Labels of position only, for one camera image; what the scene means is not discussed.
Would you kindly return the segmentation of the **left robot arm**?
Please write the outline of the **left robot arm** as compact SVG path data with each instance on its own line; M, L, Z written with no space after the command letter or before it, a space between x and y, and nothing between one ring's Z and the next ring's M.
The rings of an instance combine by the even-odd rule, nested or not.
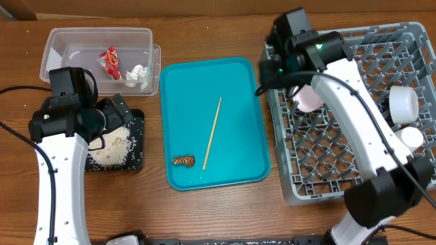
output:
M134 117L120 94L99 99L93 74L81 67L49 72L48 105L29 122L39 167L35 244L89 244L84 169L89 143Z

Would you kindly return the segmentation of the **large white plate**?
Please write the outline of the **large white plate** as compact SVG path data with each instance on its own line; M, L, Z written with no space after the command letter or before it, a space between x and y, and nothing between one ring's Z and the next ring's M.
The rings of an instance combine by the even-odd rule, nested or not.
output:
M324 105L323 99L309 85L296 87L292 93L292 100L297 101L297 108L302 112L312 112Z

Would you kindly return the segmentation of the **white cup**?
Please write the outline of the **white cup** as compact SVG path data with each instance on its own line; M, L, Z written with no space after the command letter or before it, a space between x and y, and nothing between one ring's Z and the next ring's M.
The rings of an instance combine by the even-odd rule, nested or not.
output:
M411 152L417 150L424 143L422 132L415 127L405 127L394 134Z

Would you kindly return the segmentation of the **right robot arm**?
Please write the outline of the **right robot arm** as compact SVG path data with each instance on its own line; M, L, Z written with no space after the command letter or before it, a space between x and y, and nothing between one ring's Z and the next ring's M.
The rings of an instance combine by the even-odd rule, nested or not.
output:
M302 8L280 15L266 43L273 59L260 61L255 95L309 85L323 99L352 147L361 184L344 194L347 214L316 244L366 244L390 221L426 199L431 162L414 157L382 118L360 81L347 42L320 35Z

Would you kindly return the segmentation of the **wooden chopstick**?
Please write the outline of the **wooden chopstick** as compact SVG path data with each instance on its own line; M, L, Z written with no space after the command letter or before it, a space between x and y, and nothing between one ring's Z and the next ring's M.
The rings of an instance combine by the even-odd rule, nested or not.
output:
M207 162L208 162L208 157L209 157L209 154L210 154L210 151L211 151L211 145L212 145L212 142L213 142L213 136L214 136L214 133L215 133L215 128L216 128L216 124L217 124L217 120L218 120L218 116L219 116L219 111L221 109L221 102L222 102L222 97L219 98L219 103L217 105L217 109L216 109L216 112L215 112L213 126L212 126L212 129L211 129L211 134L210 134L209 141L208 141L208 146L207 146L207 149L206 149L204 163L203 163L203 166L202 166L202 170L203 171L206 169Z

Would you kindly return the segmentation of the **white tissue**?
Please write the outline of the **white tissue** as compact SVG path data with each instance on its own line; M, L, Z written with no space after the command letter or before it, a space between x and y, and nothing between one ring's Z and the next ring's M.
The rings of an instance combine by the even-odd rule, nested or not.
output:
M140 84L140 89L144 90L149 86L149 71L148 67L143 67L142 65L136 65L131 71L126 72L125 83L128 87L134 87Z

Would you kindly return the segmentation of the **grey rimmed bowl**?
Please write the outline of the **grey rimmed bowl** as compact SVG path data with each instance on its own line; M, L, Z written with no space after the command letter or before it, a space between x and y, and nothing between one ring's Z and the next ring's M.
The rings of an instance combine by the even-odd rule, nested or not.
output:
M414 122L419 111L415 90L408 86L392 86L389 93L389 110L394 124Z

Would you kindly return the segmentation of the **red snack wrapper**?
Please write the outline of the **red snack wrapper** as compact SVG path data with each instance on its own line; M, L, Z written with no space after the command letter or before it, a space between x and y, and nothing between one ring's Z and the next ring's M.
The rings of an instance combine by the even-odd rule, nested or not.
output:
M119 70L119 60L114 46L109 47L105 52L99 55L99 64L102 69L113 79L121 80L121 72Z

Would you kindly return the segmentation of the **brown dried mushroom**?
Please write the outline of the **brown dried mushroom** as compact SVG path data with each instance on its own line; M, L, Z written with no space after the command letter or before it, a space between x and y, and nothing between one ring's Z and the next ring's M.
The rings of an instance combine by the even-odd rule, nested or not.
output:
M195 165L195 157L193 155L174 157L172 163L174 165L184 165L185 167L190 168Z

